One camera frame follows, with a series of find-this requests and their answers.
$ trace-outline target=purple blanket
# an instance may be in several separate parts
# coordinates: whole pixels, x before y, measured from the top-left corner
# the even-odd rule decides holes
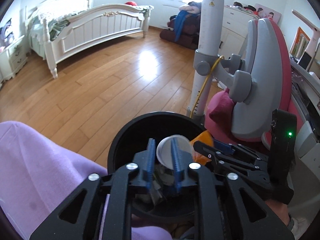
[[[0,123],[0,206],[23,239],[91,173],[107,170],[23,123]],[[159,227],[132,228],[132,239],[172,240]]]

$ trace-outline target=dark red cushion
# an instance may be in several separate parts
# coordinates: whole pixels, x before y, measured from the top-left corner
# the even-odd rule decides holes
[[[227,135],[231,135],[231,121],[235,103],[230,99],[227,91],[221,93],[217,106],[209,113],[209,117]]]

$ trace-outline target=blue towel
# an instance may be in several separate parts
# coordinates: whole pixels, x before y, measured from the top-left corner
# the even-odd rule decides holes
[[[193,13],[188,13],[187,11],[180,11],[179,14],[177,15],[175,21],[174,21],[174,33],[176,34],[176,39],[174,40],[175,42],[178,41],[180,38],[182,28],[183,28],[183,23],[186,20],[186,16],[189,15],[197,17],[197,14]]]

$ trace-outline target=bed post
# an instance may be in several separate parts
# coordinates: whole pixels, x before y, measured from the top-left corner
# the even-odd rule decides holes
[[[148,30],[149,30],[150,13],[151,13],[151,8],[149,7],[148,11],[145,13],[145,19],[142,24],[144,38],[147,36]]]
[[[51,74],[53,78],[58,77],[58,71],[57,71],[57,64],[54,59],[54,54],[51,46],[51,41],[50,41],[50,33],[49,33],[49,27],[48,27],[48,22],[47,19],[43,19],[43,41],[44,41],[44,52],[45,52],[45,57],[47,59],[48,67],[51,71]]]
[[[28,41],[28,6],[26,5],[25,7],[25,12],[24,12],[24,31],[25,31],[25,48],[26,48],[26,51],[27,51],[27,47],[28,47],[28,51],[27,53],[29,53],[31,55],[31,48],[30,48],[30,45],[29,45],[29,42]]]

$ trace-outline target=trash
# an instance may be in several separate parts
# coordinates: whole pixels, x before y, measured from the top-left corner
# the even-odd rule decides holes
[[[214,147],[213,145],[213,139],[212,139],[212,136],[211,134],[209,133],[209,131],[204,131],[203,133],[201,133],[199,136],[197,136],[196,138],[194,138],[190,144],[192,145],[192,158],[193,158],[193,161],[196,162],[196,163],[200,163],[202,165],[206,165],[207,162],[210,162],[211,160],[208,159],[207,157],[203,156],[202,154],[196,152],[194,149],[193,149],[193,144],[196,142],[196,141],[201,141],[211,147]]]

